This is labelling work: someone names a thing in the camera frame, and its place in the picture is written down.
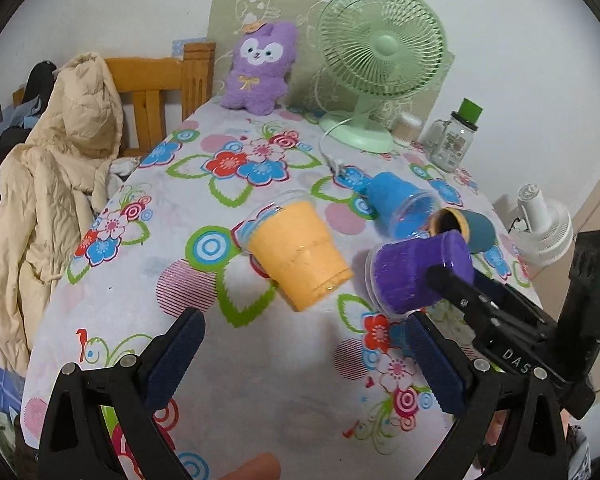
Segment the white floor fan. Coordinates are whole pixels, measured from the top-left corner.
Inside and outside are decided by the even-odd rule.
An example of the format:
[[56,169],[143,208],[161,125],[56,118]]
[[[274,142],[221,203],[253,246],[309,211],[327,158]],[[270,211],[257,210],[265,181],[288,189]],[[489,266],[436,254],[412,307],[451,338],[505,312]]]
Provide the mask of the white floor fan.
[[517,192],[518,217],[510,235],[528,266],[544,268],[564,256],[573,239],[568,208],[546,198],[539,185],[528,183]]

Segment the orange plastic cup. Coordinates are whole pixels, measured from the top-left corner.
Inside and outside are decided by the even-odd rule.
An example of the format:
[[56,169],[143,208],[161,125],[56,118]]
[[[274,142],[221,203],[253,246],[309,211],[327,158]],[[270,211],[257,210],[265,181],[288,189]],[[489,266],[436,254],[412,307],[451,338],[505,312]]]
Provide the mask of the orange plastic cup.
[[306,191],[291,190],[267,200],[237,227],[235,237],[298,312],[353,276]]

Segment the purple plastic cup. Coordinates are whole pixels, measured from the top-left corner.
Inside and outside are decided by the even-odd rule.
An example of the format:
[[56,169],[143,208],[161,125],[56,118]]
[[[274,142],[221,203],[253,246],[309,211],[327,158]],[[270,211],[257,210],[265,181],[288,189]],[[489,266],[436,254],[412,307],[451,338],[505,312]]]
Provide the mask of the purple plastic cup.
[[458,231],[380,244],[365,260],[364,276],[374,306],[390,318],[429,307],[442,299],[427,281],[433,266],[444,266],[466,283],[475,270],[467,243]]

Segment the blue plastic cup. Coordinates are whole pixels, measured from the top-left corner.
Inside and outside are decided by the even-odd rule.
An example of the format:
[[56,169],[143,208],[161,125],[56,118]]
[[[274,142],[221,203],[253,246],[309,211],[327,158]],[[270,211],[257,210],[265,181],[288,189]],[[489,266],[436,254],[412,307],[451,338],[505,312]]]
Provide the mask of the blue plastic cup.
[[370,180],[367,201],[376,211],[382,229],[393,240],[406,240],[425,229],[429,217],[440,208],[433,192],[388,171]]

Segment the teal cup with yellow rim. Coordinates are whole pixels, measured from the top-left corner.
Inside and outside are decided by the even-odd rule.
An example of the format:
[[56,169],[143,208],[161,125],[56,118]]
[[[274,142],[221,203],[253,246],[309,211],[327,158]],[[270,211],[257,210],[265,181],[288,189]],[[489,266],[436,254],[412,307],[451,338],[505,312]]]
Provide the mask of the teal cup with yellow rim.
[[431,236],[449,231],[460,232],[471,255],[486,252],[496,242],[496,232],[491,220],[471,210],[441,208],[429,217],[427,228]]

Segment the beige puffer jacket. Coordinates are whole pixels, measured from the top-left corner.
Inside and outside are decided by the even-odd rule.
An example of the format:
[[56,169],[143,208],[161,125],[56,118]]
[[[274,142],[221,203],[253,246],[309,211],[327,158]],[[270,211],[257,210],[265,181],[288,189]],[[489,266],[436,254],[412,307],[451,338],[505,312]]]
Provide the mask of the beige puffer jacket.
[[61,67],[45,112],[0,166],[0,367],[26,376],[50,296],[106,203],[122,103],[97,53]]

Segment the wooden chair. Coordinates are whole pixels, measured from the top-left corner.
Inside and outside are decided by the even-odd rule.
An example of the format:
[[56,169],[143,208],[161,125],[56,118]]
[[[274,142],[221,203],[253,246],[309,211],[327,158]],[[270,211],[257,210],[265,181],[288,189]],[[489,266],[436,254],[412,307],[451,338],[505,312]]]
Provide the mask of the wooden chair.
[[46,110],[16,152],[90,162],[146,155],[166,137],[166,93],[180,94],[183,118],[209,101],[214,55],[213,42],[190,42],[180,58],[80,54],[58,70]]

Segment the cotton swab container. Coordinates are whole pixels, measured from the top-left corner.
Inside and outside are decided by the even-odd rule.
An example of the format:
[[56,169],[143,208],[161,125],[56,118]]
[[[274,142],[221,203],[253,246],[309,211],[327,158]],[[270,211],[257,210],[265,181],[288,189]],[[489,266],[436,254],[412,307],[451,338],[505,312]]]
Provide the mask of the cotton swab container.
[[416,142],[422,132],[422,120],[412,113],[402,112],[394,123],[392,136],[394,142],[401,146],[407,146]]

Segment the floral tablecloth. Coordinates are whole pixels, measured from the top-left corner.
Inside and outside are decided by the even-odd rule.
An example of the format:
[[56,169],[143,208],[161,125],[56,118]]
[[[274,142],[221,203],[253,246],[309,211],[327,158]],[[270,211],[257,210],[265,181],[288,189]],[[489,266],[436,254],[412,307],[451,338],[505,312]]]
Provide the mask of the floral tablecloth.
[[[287,479],[411,479],[452,425],[399,325],[367,295],[364,262],[385,240],[364,186],[382,172],[442,206],[494,210],[465,170],[444,174],[418,146],[373,155],[324,136],[307,112],[264,117],[202,106],[159,144],[70,252],[22,398],[37,446],[63,365],[110,367],[142,352],[187,308],[206,336],[156,416],[197,479],[269,452]],[[316,281],[260,263],[248,232],[270,209],[311,203],[351,277],[313,306]]]

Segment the beige patterned placemat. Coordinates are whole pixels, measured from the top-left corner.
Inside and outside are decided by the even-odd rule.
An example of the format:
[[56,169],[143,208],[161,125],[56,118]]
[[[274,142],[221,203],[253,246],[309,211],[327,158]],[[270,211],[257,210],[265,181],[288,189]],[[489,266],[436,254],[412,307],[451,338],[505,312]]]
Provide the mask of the beige patterned placemat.
[[207,32],[215,44],[212,93],[224,93],[233,49],[246,26],[293,22],[298,29],[297,57],[280,102],[314,112],[353,110],[358,96],[332,78],[317,45],[316,26],[324,6],[322,0],[212,0]]

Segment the green desk fan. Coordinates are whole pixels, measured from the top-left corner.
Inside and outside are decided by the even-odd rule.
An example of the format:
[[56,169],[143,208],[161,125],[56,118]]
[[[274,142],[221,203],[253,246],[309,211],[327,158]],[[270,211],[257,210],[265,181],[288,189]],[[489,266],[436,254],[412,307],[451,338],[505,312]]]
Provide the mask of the green desk fan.
[[443,25],[424,0],[330,0],[316,26],[326,72],[355,94],[350,112],[320,125],[336,141],[375,154],[393,150],[390,131],[373,120],[378,105],[426,88],[446,55]]

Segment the glass mason jar green lid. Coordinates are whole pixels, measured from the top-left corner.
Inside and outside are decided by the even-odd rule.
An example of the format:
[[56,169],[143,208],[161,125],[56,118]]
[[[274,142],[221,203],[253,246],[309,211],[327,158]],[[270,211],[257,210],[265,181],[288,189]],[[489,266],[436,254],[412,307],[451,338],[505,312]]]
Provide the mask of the glass mason jar green lid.
[[433,122],[424,137],[424,148],[430,160],[445,172],[457,170],[478,131],[482,107],[464,99],[448,119]]

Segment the purple plush toy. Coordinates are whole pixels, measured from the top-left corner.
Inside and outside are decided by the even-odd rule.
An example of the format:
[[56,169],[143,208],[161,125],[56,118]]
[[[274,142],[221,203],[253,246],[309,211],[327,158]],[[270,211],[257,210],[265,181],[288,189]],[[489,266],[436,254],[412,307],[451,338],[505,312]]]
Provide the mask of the purple plush toy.
[[286,96],[287,76],[297,57],[297,25],[253,22],[244,28],[233,50],[221,105],[250,114],[272,114]]

